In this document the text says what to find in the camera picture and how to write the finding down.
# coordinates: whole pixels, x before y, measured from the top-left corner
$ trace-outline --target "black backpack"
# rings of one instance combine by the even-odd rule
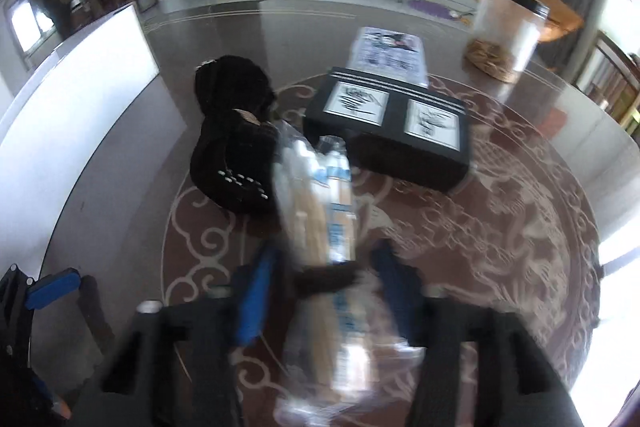
[[[194,84],[205,119],[191,155],[191,180],[232,212],[272,212],[278,133],[268,121],[275,100],[269,79],[248,58],[225,55],[201,65]]]

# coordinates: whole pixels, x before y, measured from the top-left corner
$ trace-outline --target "plastic wrap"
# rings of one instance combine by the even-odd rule
[[[356,214],[344,142],[323,137],[317,153],[280,124],[274,193],[299,268],[354,261]],[[342,411],[385,403],[385,382],[422,358],[394,331],[377,278],[364,271],[336,293],[300,301],[284,349],[286,389],[276,418],[288,425],[328,425]]]

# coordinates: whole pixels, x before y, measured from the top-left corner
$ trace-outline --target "clear storage container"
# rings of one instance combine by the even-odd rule
[[[479,0],[465,56],[503,82],[516,82],[536,49],[549,8],[536,0]]]

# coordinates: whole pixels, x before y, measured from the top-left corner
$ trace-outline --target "cardboard box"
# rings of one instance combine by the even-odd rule
[[[353,165],[441,192],[468,172],[468,126],[456,98],[343,68],[330,71],[303,120],[311,145],[340,136]]]

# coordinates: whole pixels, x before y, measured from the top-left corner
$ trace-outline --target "brown rug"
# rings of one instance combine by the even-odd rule
[[[284,89],[279,112],[295,125],[322,76]],[[400,255],[422,272],[430,291],[500,309],[518,310],[564,382],[571,386],[591,342],[598,314],[594,270],[598,234],[580,185],[546,139],[513,111],[472,88],[431,77],[431,88],[462,99],[472,117],[472,171],[451,194],[369,171],[354,170],[359,255],[378,237],[391,237]],[[275,219],[236,216],[207,200],[186,177],[166,230],[162,291],[167,304],[196,298],[228,282]],[[277,425],[273,404],[281,386],[280,354],[290,308],[271,310],[255,346],[237,350],[248,425]],[[181,351],[186,370],[188,353]],[[472,423],[475,350],[463,348],[459,425]],[[408,411],[414,377],[385,387],[389,405],[338,418],[336,425],[397,426]]]

